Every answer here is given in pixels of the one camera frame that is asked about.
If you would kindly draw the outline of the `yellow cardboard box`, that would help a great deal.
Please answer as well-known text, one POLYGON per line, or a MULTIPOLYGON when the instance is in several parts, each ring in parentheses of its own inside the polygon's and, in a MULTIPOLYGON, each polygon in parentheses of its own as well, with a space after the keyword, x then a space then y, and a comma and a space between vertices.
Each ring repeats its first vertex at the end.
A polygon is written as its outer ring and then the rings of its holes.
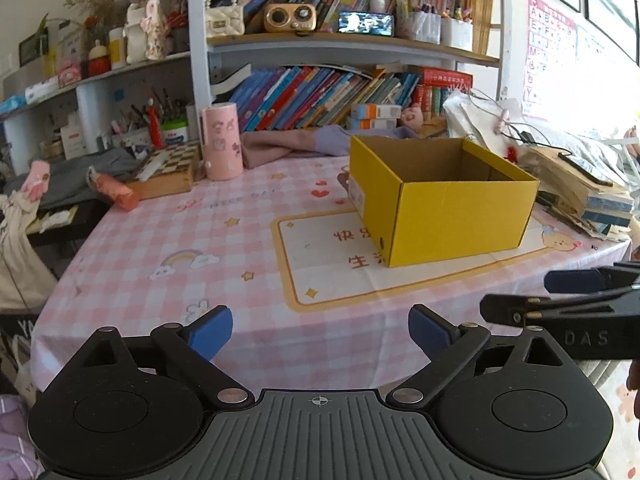
POLYGON ((349 197, 391 268, 518 248, 538 188, 470 140, 350 141, 349 197))

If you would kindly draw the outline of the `white canvas tote bag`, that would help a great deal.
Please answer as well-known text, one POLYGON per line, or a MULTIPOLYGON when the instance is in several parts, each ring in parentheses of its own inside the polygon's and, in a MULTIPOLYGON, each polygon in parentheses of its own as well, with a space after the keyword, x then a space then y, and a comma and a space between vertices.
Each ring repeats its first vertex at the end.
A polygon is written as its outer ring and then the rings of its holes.
POLYGON ((450 138, 470 140, 506 157, 509 146, 524 143, 521 107, 514 99, 495 101, 480 90, 452 90, 442 106, 450 138))

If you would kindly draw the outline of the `pink checkered tablecloth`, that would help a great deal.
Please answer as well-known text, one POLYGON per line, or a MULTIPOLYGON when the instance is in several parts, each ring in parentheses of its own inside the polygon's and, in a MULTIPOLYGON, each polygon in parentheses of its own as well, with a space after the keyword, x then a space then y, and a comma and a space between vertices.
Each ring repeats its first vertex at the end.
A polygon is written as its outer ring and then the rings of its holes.
POLYGON ((101 326, 146 335, 223 304, 233 335, 216 363, 247 388, 382 386, 424 363, 408 335, 415 304, 475 322, 490 292, 539 295, 549 270, 602 266, 630 249, 536 209, 513 252, 392 269, 338 183, 346 168, 344 158, 281 159, 111 209, 39 315, 35 385, 46 388, 101 326))

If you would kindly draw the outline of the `orange pink liquid bottle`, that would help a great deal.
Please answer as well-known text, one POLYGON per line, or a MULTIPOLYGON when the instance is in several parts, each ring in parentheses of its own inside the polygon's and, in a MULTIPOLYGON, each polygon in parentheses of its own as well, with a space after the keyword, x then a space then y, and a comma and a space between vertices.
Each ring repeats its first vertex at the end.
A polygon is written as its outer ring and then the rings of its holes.
POLYGON ((102 174, 93 166, 88 168, 87 183, 123 211, 133 211, 139 205, 140 196, 136 191, 109 174, 102 174))

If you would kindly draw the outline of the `pink pig plush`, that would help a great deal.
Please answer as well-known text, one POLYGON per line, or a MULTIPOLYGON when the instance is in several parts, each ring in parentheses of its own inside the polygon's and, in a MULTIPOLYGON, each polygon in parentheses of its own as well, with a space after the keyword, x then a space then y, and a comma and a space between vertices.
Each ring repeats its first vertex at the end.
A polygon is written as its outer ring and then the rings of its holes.
POLYGON ((414 131, 419 131, 424 123, 424 116, 419 104, 411 105, 405 108, 399 119, 401 125, 414 131))

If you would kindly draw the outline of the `wooden chess board box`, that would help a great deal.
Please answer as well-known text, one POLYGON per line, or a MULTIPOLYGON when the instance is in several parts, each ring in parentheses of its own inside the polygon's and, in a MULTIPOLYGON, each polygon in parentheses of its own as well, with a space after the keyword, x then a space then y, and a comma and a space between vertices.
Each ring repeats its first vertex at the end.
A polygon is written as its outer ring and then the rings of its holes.
POLYGON ((126 185, 136 191, 142 200, 187 193, 193 188, 201 162, 200 144, 196 141, 174 144, 166 146, 163 150, 158 150, 145 159, 145 162, 126 182, 126 185), (163 150, 169 153, 165 166, 146 182, 137 181, 138 172, 149 158, 163 150))

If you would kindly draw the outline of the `white flat case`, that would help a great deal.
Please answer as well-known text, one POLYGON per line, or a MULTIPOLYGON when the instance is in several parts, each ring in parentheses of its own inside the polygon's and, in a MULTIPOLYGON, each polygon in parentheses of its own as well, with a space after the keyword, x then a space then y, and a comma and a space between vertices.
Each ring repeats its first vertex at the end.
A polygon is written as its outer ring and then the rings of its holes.
POLYGON ((151 179, 157 171, 160 171, 169 159, 169 153, 166 150, 154 153, 138 172, 136 180, 146 182, 151 179))

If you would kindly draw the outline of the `pink glove on garment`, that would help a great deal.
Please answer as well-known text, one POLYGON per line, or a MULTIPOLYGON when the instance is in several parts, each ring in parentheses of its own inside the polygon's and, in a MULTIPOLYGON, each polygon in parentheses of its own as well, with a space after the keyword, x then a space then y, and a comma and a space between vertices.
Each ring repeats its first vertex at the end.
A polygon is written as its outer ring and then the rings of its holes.
POLYGON ((50 181, 50 165, 44 160, 34 160, 30 165, 28 176, 22 184, 21 192, 35 203, 47 193, 50 181))

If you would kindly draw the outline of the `orange white medicine box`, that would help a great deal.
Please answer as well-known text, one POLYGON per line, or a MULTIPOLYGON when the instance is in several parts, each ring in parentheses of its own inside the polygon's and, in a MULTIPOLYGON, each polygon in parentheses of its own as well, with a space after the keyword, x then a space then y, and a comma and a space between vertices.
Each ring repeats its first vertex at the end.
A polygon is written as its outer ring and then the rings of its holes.
POLYGON ((395 104, 354 104, 350 109, 350 117, 359 120, 399 119, 402 108, 395 104))

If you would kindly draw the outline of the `clear pen holder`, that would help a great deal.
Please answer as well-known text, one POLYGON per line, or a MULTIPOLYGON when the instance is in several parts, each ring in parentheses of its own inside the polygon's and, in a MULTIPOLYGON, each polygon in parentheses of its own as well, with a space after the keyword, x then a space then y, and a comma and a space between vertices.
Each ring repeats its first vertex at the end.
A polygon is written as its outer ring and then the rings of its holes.
POLYGON ((410 12, 396 20, 396 35, 410 41, 440 44, 442 17, 433 12, 410 12))

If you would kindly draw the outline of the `pink purple folded cloth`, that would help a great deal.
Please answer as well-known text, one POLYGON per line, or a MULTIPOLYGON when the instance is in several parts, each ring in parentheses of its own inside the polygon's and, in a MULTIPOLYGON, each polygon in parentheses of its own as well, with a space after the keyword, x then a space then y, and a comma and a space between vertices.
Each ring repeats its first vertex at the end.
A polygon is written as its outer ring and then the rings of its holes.
POLYGON ((244 132, 240 135, 243 164, 247 169, 254 169, 287 157, 348 156, 353 136, 418 138, 418 135, 408 127, 349 130, 338 125, 329 125, 319 129, 244 132))

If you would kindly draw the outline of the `row of colourful books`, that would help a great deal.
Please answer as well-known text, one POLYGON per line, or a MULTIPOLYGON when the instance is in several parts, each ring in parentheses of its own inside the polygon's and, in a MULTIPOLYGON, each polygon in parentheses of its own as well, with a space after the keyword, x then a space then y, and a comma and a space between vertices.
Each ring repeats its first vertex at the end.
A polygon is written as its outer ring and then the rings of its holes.
POLYGON ((399 119, 350 117, 354 104, 395 104, 402 110, 418 102, 420 79, 412 73, 373 73, 335 65, 285 65, 258 68, 233 90, 242 132, 313 129, 393 128, 399 119))

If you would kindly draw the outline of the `smartphone on shelf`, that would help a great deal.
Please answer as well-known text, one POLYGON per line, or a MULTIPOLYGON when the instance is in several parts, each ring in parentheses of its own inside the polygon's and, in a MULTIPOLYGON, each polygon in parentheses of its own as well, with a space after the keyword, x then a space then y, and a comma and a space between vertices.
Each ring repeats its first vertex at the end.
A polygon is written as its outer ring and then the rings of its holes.
POLYGON ((395 19, 390 14, 357 11, 341 11, 338 14, 339 34, 393 37, 394 30, 395 19))

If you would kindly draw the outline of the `gold retro radio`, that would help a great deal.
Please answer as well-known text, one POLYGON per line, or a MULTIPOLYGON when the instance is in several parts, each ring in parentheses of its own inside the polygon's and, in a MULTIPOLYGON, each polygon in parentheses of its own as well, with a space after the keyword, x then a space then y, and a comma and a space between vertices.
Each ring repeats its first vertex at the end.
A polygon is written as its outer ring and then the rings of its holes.
POLYGON ((273 3, 265 8, 267 32, 313 32, 317 27, 317 11, 307 3, 273 3))

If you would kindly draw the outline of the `cream quilted handbag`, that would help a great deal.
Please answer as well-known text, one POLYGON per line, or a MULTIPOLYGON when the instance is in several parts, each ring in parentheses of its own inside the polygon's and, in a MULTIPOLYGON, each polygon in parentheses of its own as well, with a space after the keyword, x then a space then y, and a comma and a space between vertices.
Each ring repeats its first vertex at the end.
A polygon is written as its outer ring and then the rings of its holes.
POLYGON ((223 6, 212 6, 206 0, 205 32, 207 39, 242 36, 245 34, 244 8, 238 0, 224 0, 223 6))

